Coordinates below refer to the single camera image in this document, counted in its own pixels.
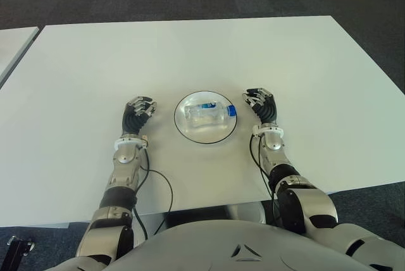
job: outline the floor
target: floor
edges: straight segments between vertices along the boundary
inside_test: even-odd
[[[303,15],[332,15],[405,92],[405,0],[0,0],[0,28]],[[340,222],[362,225],[405,246],[405,183],[339,192],[331,197]],[[0,261],[7,250],[6,240],[19,234],[37,241],[20,270],[51,267],[74,255],[85,226],[0,228],[0,244],[4,245],[0,247]]]

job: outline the wire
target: wire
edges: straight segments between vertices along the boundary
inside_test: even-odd
[[[147,177],[149,176],[149,170],[150,170],[150,169],[149,169],[149,168],[150,168],[149,155],[147,154],[146,149],[144,150],[144,152],[145,152],[146,168],[147,168],[147,170],[146,170],[146,175],[145,175],[144,179],[142,180],[142,182],[139,184],[138,188],[137,188],[136,191],[135,191],[135,198],[137,197],[137,194],[138,194],[138,192],[139,192],[140,187],[142,187],[142,186],[144,185],[144,183],[145,183]],[[135,214],[135,218],[137,219],[137,221],[138,221],[140,227],[142,228],[142,231],[143,231],[143,233],[144,233],[145,240],[147,240],[147,231],[146,231],[146,228],[145,228],[145,225],[144,225],[143,221],[142,221],[142,220],[140,219],[140,217],[139,217],[138,211],[137,211],[137,209],[136,209],[136,204],[135,204],[135,206],[134,206],[134,214]]]
[[[168,216],[169,216],[169,213],[171,212],[171,208],[172,208],[172,206],[173,206],[173,188],[171,187],[170,181],[169,181],[169,180],[167,179],[167,177],[166,177],[165,175],[163,175],[161,172],[156,171],[156,170],[149,170],[149,172],[154,172],[154,173],[157,173],[157,174],[159,174],[160,176],[162,176],[162,177],[166,180],[166,182],[167,182],[167,184],[169,185],[169,188],[170,188],[170,206],[169,206],[169,210],[166,212],[165,218],[162,220],[162,222],[160,223],[159,227],[156,229],[156,231],[155,231],[154,234],[153,234],[153,235],[156,235],[156,234],[159,232],[159,230],[160,230],[160,228],[162,227],[162,225],[165,223],[165,221],[167,221],[167,218],[168,218]]]
[[[264,182],[264,184],[265,184],[265,186],[266,186],[267,192],[268,192],[268,194],[270,195],[270,198],[271,198],[271,214],[272,214],[272,216],[273,216],[273,219],[272,219],[272,221],[271,221],[270,224],[277,226],[277,220],[280,219],[280,216],[277,217],[277,219],[275,218],[275,214],[274,214],[274,206],[275,206],[275,205],[274,205],[274,193],[273,193],[271,190],[269,190],[268,185],[267,185],[266,180],[265,180],[265,176],[267,176],[267,174],[266,174],[266,172],[263,170],[263,168],[261,167],[260,150],[261,150],[261,139],[262,139],[263,136],[260,136],[260,140],[259,140],[259,144],[258,144],[258,160],[255,159],[255,157],[254,157],[254,155],[253,155],[253,151],[252,151],[253,137],[254,137],[254,136],[253,136],[253,134],[252,134],[251,140],[250,140],[250,142],[249,142],[249,150],[250,150],[251,157],[252,157],[253,161],[255,162],[255,164],[256,164],[256,165],[258,166],[258,168],[260,169],[261,178],[263,179],[263,182]]]

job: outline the bottle cap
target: bottle cap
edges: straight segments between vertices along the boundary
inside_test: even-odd
[[[229,116],[231,116],[231,117],[236,116],[236,108],[234,105],[228,105],[227,109],[228,109]]]

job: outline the water bottle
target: water bottle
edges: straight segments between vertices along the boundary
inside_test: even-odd
[[[236,109],[233,105],[224,106],[220,102],[210,102],[185,106],[184,113],[185,119],[191,127],[200,127],[224,124],[236,116]]]

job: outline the round plate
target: round plate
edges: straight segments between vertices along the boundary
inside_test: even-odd
[[[237,115],[228,118],[224,124],[207,125],[202,127],[190,127],[185,119],[184,107],[188,105],[196,105],[210,102],[220,102],[222,105],[231,105],[226,97],[217,92],[193,92],[181,100],[175,110],[175,125],[182,135],[191,141],[210,144],[224,140],[228,137],[236,127]]]

